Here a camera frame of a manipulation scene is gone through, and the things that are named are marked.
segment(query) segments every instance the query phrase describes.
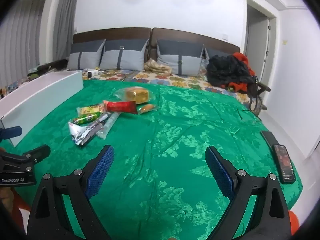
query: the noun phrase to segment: white floor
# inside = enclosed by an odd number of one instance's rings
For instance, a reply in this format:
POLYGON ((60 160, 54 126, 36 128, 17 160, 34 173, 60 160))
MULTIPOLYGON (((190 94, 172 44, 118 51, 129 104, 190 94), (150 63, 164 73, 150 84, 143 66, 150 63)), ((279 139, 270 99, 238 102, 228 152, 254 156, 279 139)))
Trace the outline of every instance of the white floor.
POLYGON ((318 147, 310 157, 305 159, 294 141, 279 124, 268 115, 268 111, 262 111, 259 117, 265 127, 274 134, 277 141, 286 146, 290 158, 301 178, 303 190, 298 201, 291 209, 297 215, 301 225, 320 197, 320 147, 318 147))

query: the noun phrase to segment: curtain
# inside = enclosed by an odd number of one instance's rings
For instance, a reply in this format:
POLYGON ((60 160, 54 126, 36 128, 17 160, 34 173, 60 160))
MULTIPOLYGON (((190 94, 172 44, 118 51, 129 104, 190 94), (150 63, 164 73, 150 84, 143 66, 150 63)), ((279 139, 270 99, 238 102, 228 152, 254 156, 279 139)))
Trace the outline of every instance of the curtain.
POLYGON ((45 0, 19 0, 0 25, 0 88, 24 78, 39 64, 39 33, 45 0))
POLYGON ((77 0, 59 0, 53 30, 52 61, 69 57, 77 0))

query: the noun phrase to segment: black phone case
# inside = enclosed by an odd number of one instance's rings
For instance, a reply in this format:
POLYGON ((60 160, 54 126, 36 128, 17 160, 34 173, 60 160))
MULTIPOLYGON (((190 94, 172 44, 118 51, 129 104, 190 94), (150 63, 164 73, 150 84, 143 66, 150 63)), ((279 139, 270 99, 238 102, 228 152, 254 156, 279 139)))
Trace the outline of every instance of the black phone case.
MULTIPOLYGON (((288 157, 289 157, 289 159, 290 159, 291 166, 292 166, 291 158, 290 158, 290 156, 289 156, 289 153, 288 153, 287 148, 286 148, 284 145, 282 145, 282 144, 277 144, 277 145, 283 146, 283 147, 285 148, 285 150, 287 151, 287 155, 288 155, 288 157)), ((285 179, 284 179, 284 177, 283 177, 283 175, 282 175, 282 169, 281 169, 281 166, 280 166, 280 161, 278 160, 278 156, 277 156, 277 154, 276 154, 276 150, 274 149, 273 146, 272 146, 272 155, 273 155, 274 161, 275 161, 276 166, 277 166, 277 169, 278 169, 279 179, 280 179, 281 183, 282 183, 282 184, 292 184, 292 183, 294 183, 294 182, 296 181, 296 175, 294 174, 294 171, 292 171, 292 172, 293 172, 294 179, 292 179, 292 180, 285 180, 285 179)))
POLYGON ((260 132, 262 137, 265 139, 265 141, 267 142, 267 144, 269 145, 270 147, 270 150, 271 150, 271 154, 272 154, 272 157, 273 157, 273 160, 277 166, 277 170, 278 170, 278 174, 279 174, 279 180, 281 181, 282 184, 291 184, 291 183, 294 183, 296 181, 296 176, 294 174, 294 180, 284 180, 283 178, 283 175, 282 175, 282 170, 281 170, 281 166, 280 166, 280 163, 279 163, 279 160, 278 160, 278 156, 276 154, 276 151, 274 149, 274 145, 277 144, 277 145, 281 145, 278 143, 277 139, 275 138, 275 136, 273 135, 272 132, 269 132, 269 131, 261 131, 260 132))

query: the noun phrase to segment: red snack wrapper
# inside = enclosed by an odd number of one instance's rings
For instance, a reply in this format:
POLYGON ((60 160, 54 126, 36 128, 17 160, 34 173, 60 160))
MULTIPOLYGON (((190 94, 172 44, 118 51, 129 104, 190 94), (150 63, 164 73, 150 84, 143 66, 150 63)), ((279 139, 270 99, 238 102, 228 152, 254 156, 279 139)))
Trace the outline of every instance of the red snack wrapper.
POLYGON ((103 101, 104 108, 108 112, 123 112, 123 113, 131 113, 138 114, 137 105, 134 101, 129 102, 110 102, 103 101))

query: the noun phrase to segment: hand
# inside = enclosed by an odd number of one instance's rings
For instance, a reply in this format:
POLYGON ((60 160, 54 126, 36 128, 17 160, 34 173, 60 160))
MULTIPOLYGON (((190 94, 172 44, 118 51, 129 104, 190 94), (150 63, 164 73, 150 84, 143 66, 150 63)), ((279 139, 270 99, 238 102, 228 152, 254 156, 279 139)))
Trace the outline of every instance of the hand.
POLYGON ((0 199, 5 206, 5 208, 11 213, 13 208, 13 193, 11 188, 2 187, 0 188, 0 199))

